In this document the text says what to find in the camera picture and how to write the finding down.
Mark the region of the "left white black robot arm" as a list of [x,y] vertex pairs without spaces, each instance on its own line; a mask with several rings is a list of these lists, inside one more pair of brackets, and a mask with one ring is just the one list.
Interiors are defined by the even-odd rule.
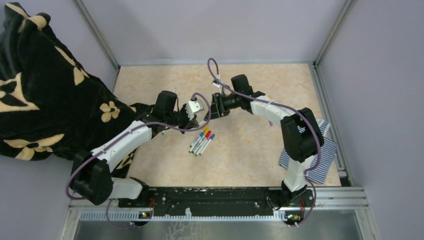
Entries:
[[119,178],[113,171],[125,163],[140,145],[150,141],[166,129],[181,133],[199,127],[196,115],[204,110],[195,93],[182,108],[175,110],[178,96],[163,90],[153,105],[135,108],[135,119],[111,140],[91,151],[80,151],[73,160],[72,173],[66,193],[73,190],[79,199],[98,206],[108,200],[128,200],[138,207],[149,203],[149,186],[137,178]]

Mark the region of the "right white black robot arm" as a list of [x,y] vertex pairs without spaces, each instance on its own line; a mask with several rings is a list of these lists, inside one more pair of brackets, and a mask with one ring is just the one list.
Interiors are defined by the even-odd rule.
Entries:
[[264,92],[254,91],[244,74],[231,78],[231,83],[233,88],[230,94],[225,94],[224,89],[229,87],[218,76],[213,77],[212,84],[219,88],[219,92],[212,95],[211,114],[207,114],[204,119],[226,117],[232,109],[241,108],[280,127],[289,163],[286,177],[281,182],[281,193],[270,201],[273,204],[295,206],[306,193],[305,171],[324,144],[314,113],[307,107],[295,110],[282,106]]

